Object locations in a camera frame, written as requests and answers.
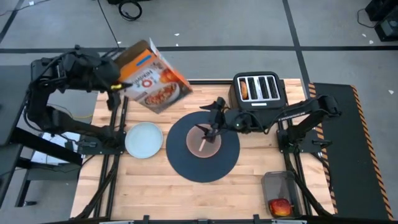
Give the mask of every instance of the round black mat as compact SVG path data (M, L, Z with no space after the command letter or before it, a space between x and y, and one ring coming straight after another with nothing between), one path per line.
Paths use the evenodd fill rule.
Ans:
M209 112L185 115L170 129L166 141L169 162L178 174L195 182L212 182L227 175L239 157L238 134L228 131L221 135L221 147L209 158L194 156L187 147L186 137L195 124L208 124Z

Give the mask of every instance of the cereal box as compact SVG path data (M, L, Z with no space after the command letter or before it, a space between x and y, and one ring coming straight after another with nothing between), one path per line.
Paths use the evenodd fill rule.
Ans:
M160 113L192 92L189 82L163 58L153 42L141 40L116 60L119 81L132 83L124 94Z

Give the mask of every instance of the concrete floor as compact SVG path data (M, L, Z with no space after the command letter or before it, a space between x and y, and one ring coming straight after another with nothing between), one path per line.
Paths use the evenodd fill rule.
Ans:
M281 0L151 0L136 22L123 20L116 6L100 0L117 41L127 47L149 37L159 47L268 45L293 46ZM380 42L375 31L356 22L356 11L370 0L289 0L301 46L398 45ZM14 9L18 0L0 2L0 14ZM0 30L11 13L0 17ZM371 24L367 15L361 21ZM2 54L4 49L61 49L115 47L116 43L96 1L51 0L16 14L3 40L0 35L0 66L28 65L34 59L56 54ZM296 53L270 50L174 51L164 56L187 78L232 78L238 72L269 70L281 78L301 78ZM398 51L303 52L311 82L355 85L395 217L398 217ZM96 95L69 91L55 93L50 102L66 106L75 116L93 113ZM17 171L0 210L2 223L43 223L66 220L73 202L76 181L34 182L27 199L32 207L14 208L23 171Z

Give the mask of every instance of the black toaster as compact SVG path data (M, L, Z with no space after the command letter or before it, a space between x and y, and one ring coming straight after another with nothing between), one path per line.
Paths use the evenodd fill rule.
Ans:
M238 73L229 89L231 109L277 109L286 103L285 85L274 72Z

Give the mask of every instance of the wooden table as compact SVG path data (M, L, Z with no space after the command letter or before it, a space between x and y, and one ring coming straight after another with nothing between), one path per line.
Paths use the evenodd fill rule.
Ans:
M284 81L289 104L305 99L299 79ZM151 220L250 219L253 214L272 218L264 204L261 177L266 172L285 170L283 155L278 150L276 125L268 135L240 134L237 164L227 176L211 183L184 179L167 159L165 142L172 125L182 116L200 111L199 106L209 105L217 96L227 100L228 89L229 85L193 85L193 94L161 114L129 102L126 130L150 121L163 130L164 142L162 149L149 159L135 159L128 153L121 156L112 220L142 220L143 215L150 215ZM106 95L98 95L93 116L93 124L97 126L109 124L111 112L106 107L106 99ZM326 210L334 213L322 164L309 154L302 154L301 159L307 187ZM95 156L82 168L71 217L78 215L96 192L102 161L103 156ZM103 199L101 214L104 210Z

